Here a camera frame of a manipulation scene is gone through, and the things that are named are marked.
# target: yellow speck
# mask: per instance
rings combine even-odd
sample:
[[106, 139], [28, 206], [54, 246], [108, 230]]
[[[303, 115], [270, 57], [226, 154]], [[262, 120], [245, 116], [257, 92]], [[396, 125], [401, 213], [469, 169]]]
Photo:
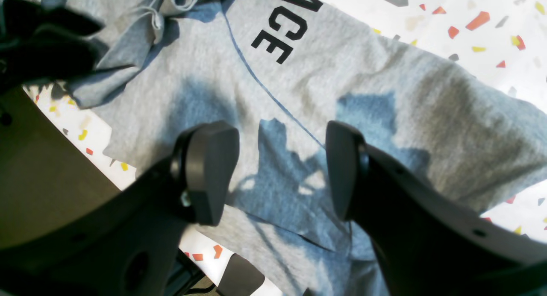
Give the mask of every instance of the yellow speck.
[[518, 40], [517, 37], [513, 37], [511, 36], [511, 43], [514, 45], [514, 46], [519, 46], [520, 45], [520, 41]]
[[83, 130], [81, 135], [78, 135], [78, 140], [84, 140], [88, 136], [88, 131]]
[[539, 2], [535, 3], [535, 8], [542, 14], [545, 15], [545, 8], [543, 8], [543, 4], [540, 4]]

